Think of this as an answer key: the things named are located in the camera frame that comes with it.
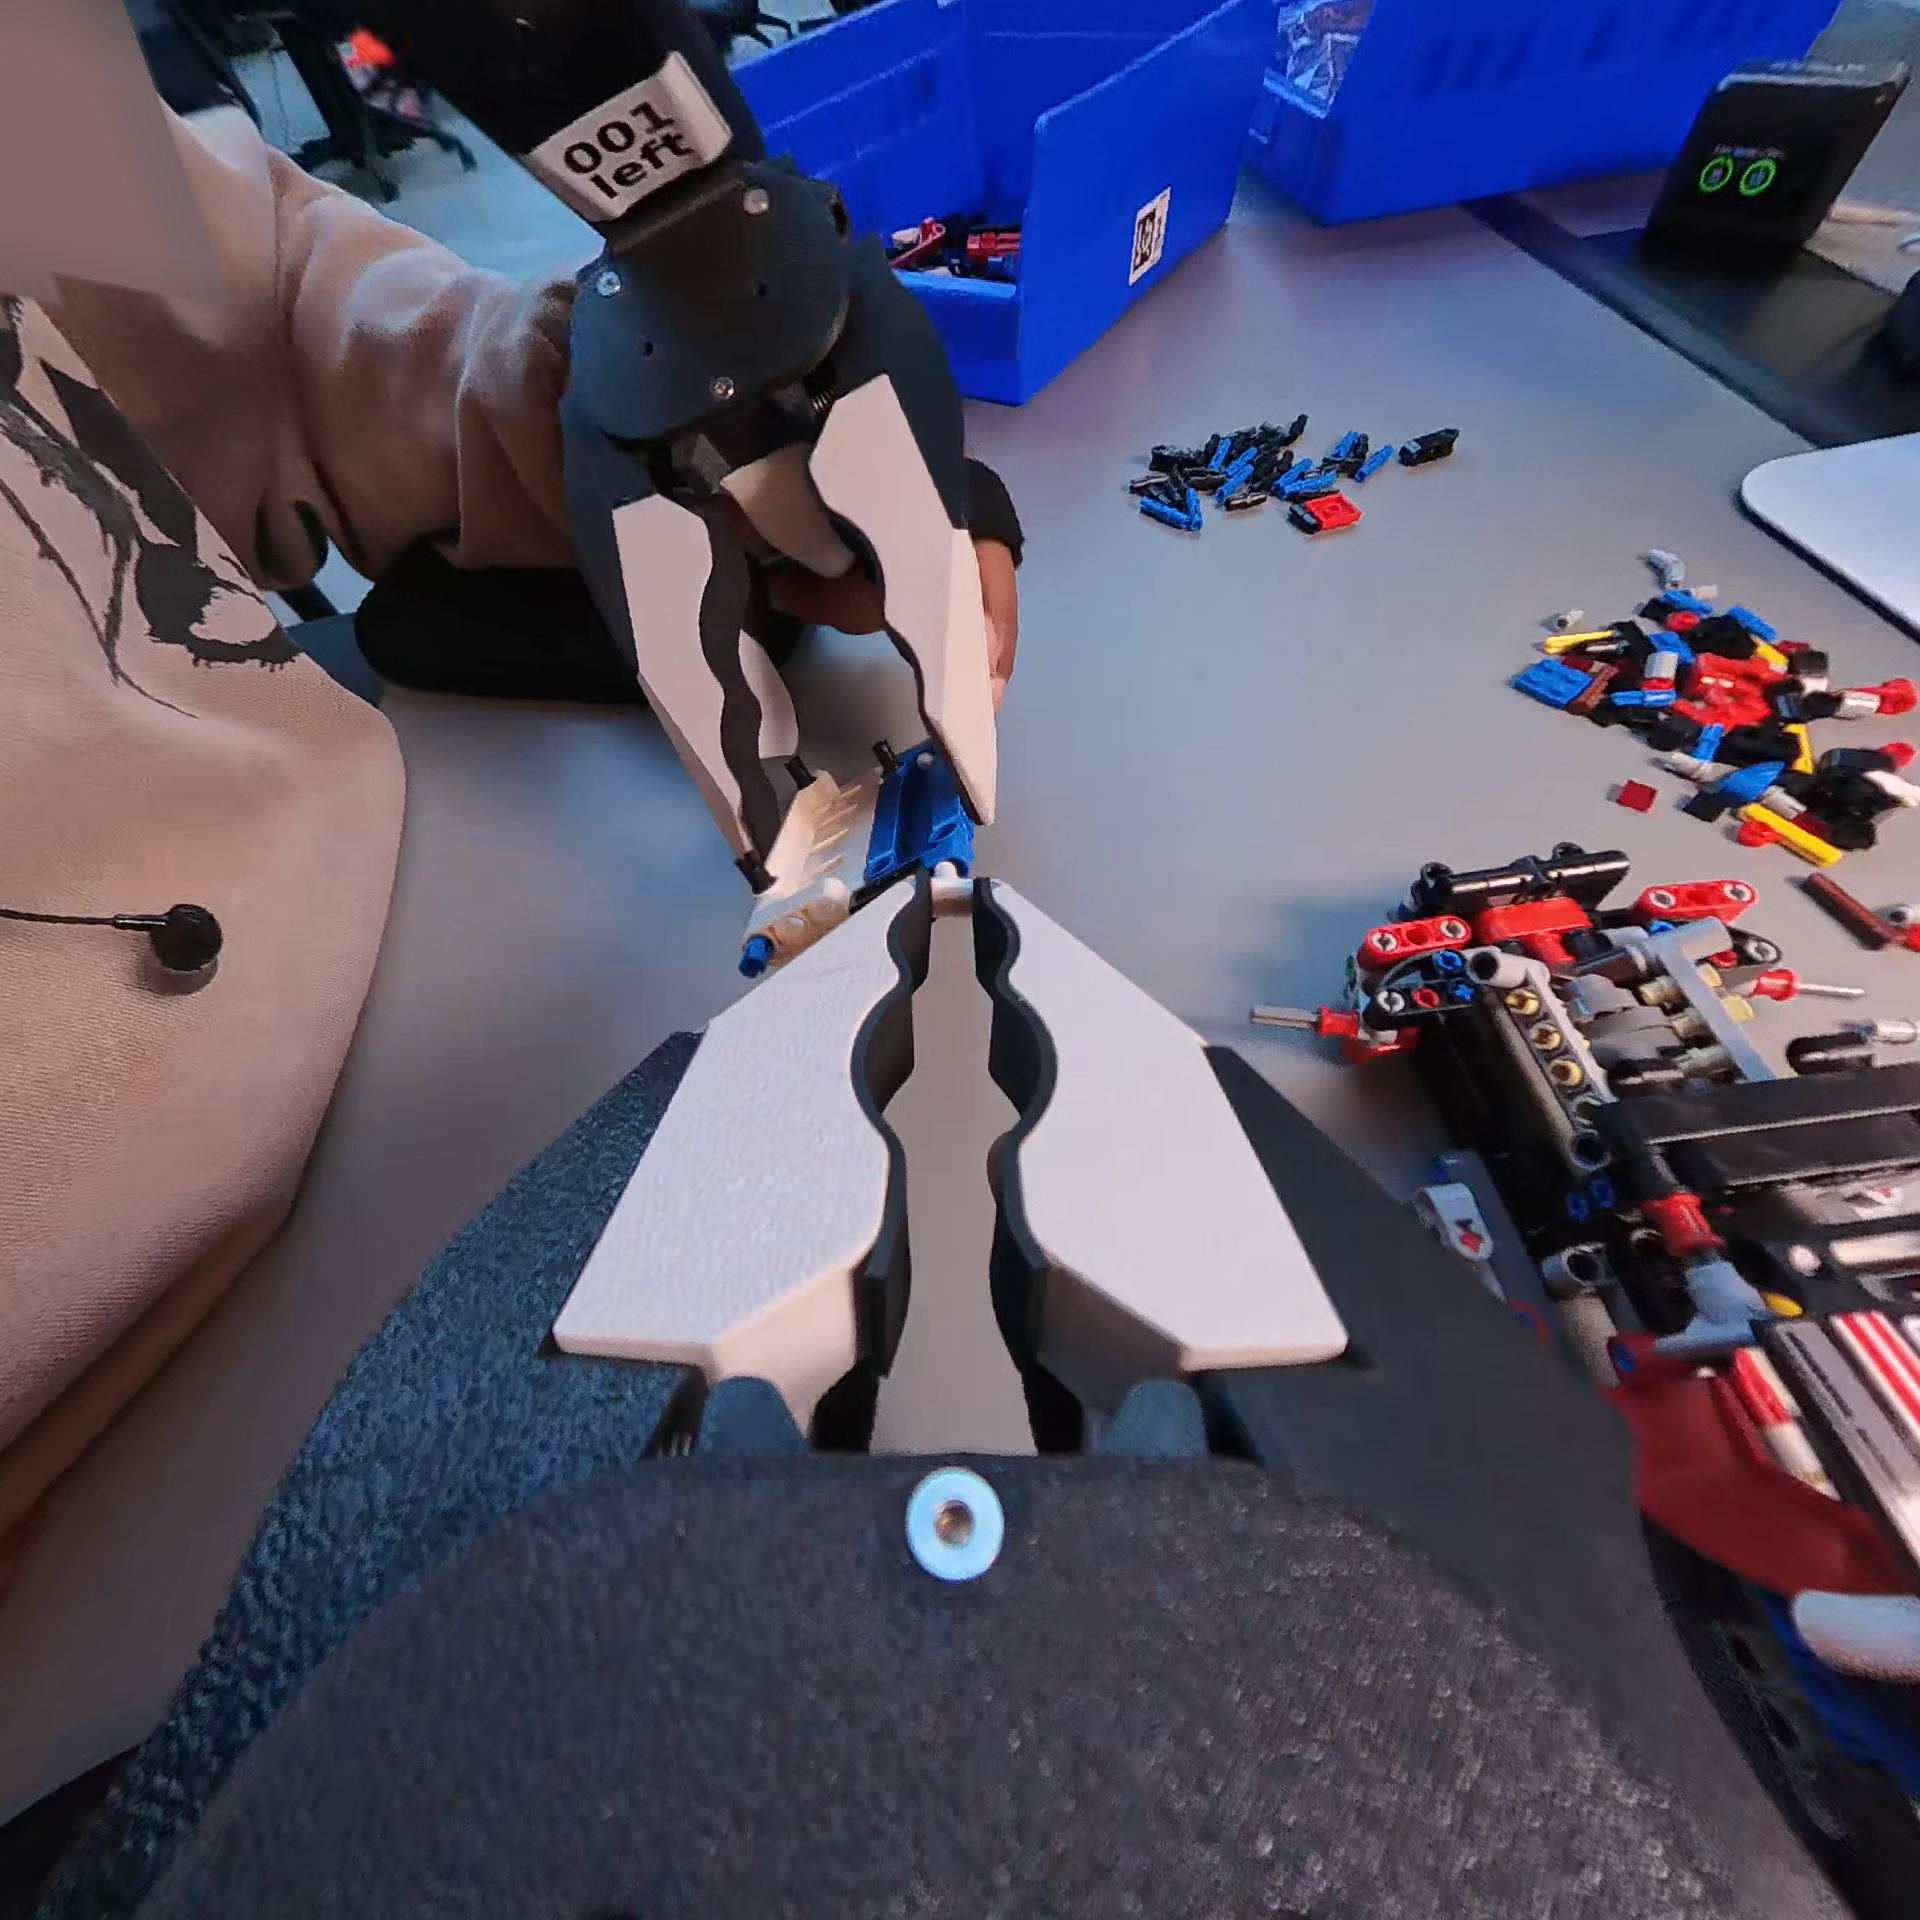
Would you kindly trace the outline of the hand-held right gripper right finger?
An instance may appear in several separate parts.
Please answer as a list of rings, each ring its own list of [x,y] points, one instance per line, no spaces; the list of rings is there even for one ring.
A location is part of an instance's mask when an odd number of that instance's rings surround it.
[[[1001,880],[972,907],[991,1001],[991,1306],[1034,1419],[1156,1378],[1335,1361],[1348,1330],[1210,1045]]]

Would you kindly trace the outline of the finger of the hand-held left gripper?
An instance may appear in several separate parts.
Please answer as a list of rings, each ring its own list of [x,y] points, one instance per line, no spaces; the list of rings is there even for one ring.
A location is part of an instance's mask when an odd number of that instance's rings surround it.
[[[639,689],[750,889],[773,886],[783,813],[765,765],[799,747],[794,701],[753,632],[746,548],[668,496],[612,512]]]
[[[973,824],[991,825],[999,733],[975,552],[949,517],[889,374],[875,373],[829,408],[807,478],[829,522],[873,564],[883,629],[914,669],[925,731]]]

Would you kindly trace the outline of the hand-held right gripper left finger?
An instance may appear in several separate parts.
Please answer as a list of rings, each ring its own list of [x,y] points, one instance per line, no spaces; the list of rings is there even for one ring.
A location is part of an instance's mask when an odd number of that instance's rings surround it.
[[[708,1022],[551,1338],[759,1378],[799,1426],[867,1426],[905,1323],[905,1153],[925,875]]]

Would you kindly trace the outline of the blue and white lego panel assembly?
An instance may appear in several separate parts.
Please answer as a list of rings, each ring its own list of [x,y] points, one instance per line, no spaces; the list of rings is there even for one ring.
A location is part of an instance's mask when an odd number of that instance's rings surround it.
[[[797,760],[789,762],[797,792],[754,898],[833,873],[853,889],[853,917],[900,878],[934,873],[942,865],[972,873],[975,824],[946,756],[929,740],[905,753],[883,740],[873,755],[875,768],[850,782],[809,774]],[[750,941],[746,929],[738,972],[757,981],[805,949],[774,952],[763,940]]]

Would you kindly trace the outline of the white triangular lego beam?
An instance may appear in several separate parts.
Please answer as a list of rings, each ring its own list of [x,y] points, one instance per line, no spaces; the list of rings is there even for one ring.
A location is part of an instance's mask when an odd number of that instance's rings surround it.
[[[779,954],[796,954],[841,926],[853,913],[853,889],[836,875],[807,880],[783,893],[771,889],[754,901],[748,940],[763,940]]]

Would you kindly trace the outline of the person's left forearm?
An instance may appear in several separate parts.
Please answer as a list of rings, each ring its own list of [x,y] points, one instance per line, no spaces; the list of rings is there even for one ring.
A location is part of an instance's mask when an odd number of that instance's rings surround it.
[[[223,302],[162,307],[141,402],[253,584],[309,586],[325,547],[371,580],[418,545],[465,569],[573,564],[572,292],[476,270],[242,115],[162,118]]]

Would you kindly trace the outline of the pile of blue black lego pins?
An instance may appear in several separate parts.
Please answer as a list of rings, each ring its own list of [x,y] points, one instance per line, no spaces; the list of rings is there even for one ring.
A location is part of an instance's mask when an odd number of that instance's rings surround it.
[[[1188,446],[1151,446],[1126,482],[1126,496],[1143,518],[1182,538],[1262,512],[1282,517],[1303,538],[1343,538],[1361,528],[1361,491],[1380,474],[1446,465],[1460,442],[1460,430],[1446,422],[1403,440],[1353,428],[1311,449],[1309,422],[1298,414],[1213,432]]]

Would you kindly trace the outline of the partly built lego car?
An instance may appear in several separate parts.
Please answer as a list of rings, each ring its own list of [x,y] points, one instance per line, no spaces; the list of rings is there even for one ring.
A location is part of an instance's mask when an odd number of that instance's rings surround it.
[[[1773,1065],[1789,972],[1751,880],[1626,897],[1621,850],[1431,861],[1332,1001],[1254,1004],[1410,1062],[1451,1153],[1434,1236],[1622,1414],[1697,1649],[1817,1834],[1916,1821],[1916,1061]]]

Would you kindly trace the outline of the dark brown lego bar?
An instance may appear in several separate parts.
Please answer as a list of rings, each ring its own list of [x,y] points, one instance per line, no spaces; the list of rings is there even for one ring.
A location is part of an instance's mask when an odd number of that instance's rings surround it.
[[[1897,917],[1889,910],[1876,910],[1843,889],[1823,872],[1801,878],[1798,885],[1801,893],[1861,949],[1873,954],[1894,949],[1918,954],[1914,915]]]

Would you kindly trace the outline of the pile of mixed lego pieces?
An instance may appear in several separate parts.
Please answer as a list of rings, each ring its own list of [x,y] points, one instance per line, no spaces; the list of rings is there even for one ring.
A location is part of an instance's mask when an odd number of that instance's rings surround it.
[[[1521,697],[1627,737],[1685,786],[1687,817],[1822,873],[1916,817],[1916,739],[1892,733],[1916,722],[1914,680],[1844,680],[1827,650],[1721,600],[1670,548],[1639,564],[1649,592],[1630,612],[1543,625],[1508,680]]]

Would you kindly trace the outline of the person's left hand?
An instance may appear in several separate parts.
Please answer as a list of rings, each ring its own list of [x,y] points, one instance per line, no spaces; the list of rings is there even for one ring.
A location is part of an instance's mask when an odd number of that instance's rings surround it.
[[[1018,661],[1018,561],[999,539],[973,539],[979,592],[988,621],[988,661],[991,673],[991,706],[999,708]],[[825,579],[805,568],[779,568],[771,584],[773,606],[809,627],[839,634],[877,634],[881,589],[875,580],[850,569],[841,579]]]

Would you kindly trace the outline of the black padded wrist rest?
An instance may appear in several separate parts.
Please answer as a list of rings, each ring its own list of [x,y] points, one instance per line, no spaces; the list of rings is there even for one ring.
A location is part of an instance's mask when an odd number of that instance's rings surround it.
[[[398,689],[644,706],[633,661],[575,568],[457,568],[423,539],[373,580],[353,629],[367,666]]]

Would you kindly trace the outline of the blue plastic parts bin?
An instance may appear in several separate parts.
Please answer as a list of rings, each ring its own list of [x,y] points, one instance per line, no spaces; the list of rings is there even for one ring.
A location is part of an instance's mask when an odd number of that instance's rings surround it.
[[[1329,117],[1263,70],[1249,168],[1324,226],[1662,171],[1709,92],[1841,2],[1377,2]]]
[[[865,233],[1015,221],[1012,281],[909,275],[972,401],[1034,401],[1225,224],[1275,4],[893,2],[743,61]]]

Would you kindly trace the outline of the small clear plastic bag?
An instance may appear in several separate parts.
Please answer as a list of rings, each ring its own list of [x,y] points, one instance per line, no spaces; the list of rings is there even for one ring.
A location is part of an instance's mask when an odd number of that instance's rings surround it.
[[[1270,66],[1281,96],[1329,117],[1373,11],[1377,2],[1281,2]]]

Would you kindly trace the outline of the black device with green display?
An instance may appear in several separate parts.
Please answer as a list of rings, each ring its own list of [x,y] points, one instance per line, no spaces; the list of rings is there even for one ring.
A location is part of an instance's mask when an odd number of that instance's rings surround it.
[[[1641,242],[1789,253],[1827,219],[1910,82],[1907,61],[1749,61],[1700,106]]]

